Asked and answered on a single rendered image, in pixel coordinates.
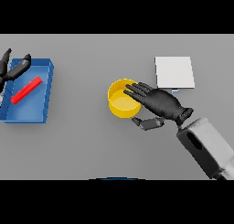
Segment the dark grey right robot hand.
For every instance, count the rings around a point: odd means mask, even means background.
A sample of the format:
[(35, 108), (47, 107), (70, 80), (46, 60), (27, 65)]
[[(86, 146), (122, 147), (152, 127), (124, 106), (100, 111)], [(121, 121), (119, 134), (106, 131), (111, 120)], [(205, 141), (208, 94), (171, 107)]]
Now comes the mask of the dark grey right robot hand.
[(174, 121), (177, 128), (180, 129), (184, 121), (194, 111), (192, 108), (183, 107), (179, 100), (167, 91), (158, 88), (154, 89), (145, 83), (126, 84), (125, 87), (124, 94), (140, 102), (148, 111), (155, 115), (154, 118), (148, 120), (132, 118), (132, 121), (145, 131), (162, 127), (165, 124), (165, 120)]

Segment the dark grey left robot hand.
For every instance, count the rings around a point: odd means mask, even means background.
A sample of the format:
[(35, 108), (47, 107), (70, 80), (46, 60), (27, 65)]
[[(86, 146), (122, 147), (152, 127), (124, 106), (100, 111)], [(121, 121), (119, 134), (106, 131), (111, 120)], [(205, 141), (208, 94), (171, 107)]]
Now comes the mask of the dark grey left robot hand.
[(26, 54), (23, 59), (12, 69), (7, 69), (12, 49), (9, 48), (0, 59), (0, 93), (3, 91), (5, 83), (10, 80), (16, 80), (25, 73), (31, 66), (31, 55)]

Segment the red beaker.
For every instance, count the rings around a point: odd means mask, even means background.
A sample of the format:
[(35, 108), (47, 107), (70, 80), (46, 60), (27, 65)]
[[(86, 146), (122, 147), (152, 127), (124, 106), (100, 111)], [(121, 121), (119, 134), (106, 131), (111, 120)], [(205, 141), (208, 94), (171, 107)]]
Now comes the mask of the red beaker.
[(10, 101), (13, 104), (18, 104), (22, 101), (31, 91), (33, 91), (37, 86), (42, 83), (42, 79), (36, 76), (32, 79), (26, 86), (19, 90), (14, 96), (11, 97)]

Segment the pale square measuring scale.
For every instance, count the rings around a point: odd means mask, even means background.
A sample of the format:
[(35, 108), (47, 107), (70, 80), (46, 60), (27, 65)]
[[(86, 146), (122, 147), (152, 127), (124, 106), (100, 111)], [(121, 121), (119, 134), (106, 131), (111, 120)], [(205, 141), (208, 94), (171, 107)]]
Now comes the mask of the pale square measuring scale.
[(156, 85), (159, 89), (194, 89), (190, 57), (155, 57)]

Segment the yellow bowl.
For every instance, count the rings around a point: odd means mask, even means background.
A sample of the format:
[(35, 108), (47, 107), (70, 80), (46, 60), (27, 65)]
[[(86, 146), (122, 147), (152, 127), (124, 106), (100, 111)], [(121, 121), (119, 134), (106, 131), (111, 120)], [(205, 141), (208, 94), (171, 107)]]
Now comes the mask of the yellow bowl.
[(126, 84), (133, 84), (134, 80), (121, 79), (115, 81), (108, 89), (108, 106), (113, 115), (119, 118), (132, 118), (141, 109), (141, 104), (123, 91), (127, 90)]

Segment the blue tray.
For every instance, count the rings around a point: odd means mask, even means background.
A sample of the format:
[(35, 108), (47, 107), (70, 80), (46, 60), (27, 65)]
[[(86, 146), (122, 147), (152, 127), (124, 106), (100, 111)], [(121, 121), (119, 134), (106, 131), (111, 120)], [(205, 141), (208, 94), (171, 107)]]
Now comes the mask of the blue tray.
[[(54, 66), (51, 59), (31, 59), (31, 67), (14, 81), (8, 81), (3, 90), (0, 106), (0, 122), (45, 123), (48, 118), (48, 104), (53, 81)], [(40, 77), (42, 83), (33, 89), (19, 103), (10, 99), (32, 79)]]

